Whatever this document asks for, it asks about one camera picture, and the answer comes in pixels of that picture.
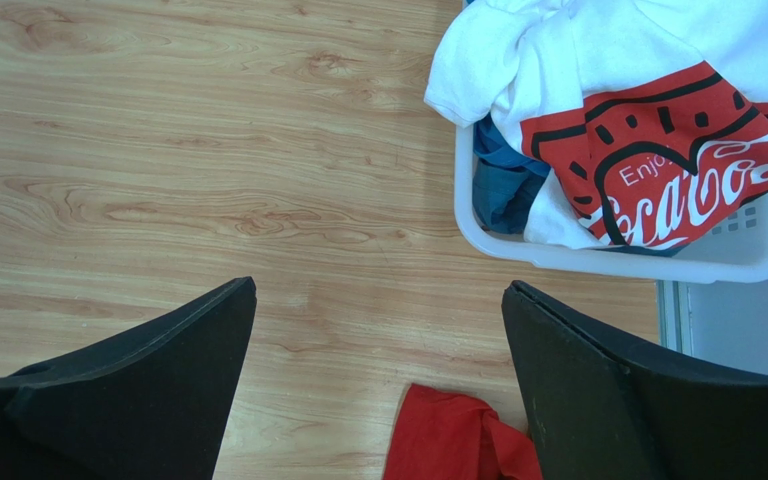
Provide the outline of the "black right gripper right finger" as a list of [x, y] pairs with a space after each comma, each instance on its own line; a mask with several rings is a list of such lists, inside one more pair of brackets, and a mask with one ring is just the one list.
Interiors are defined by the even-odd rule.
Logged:
[[768, 479], [768, 375], [699, 360], [512, 283], [502, 316], [547, 479]]

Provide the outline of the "white Coca-Cola print t-shirt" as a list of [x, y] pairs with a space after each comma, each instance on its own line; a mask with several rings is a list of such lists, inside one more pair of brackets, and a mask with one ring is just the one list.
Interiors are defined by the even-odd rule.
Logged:
[[425, 101], [549, 167], [527, 242], [682, 248], [768, 193], [768, 1], [475, 1]]

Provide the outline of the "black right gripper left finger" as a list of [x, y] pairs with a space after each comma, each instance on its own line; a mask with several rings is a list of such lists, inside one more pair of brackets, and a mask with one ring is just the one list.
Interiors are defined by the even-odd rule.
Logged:
[[249, 277], [0, 377], [0, 479], [209, 479], [257, 305]]

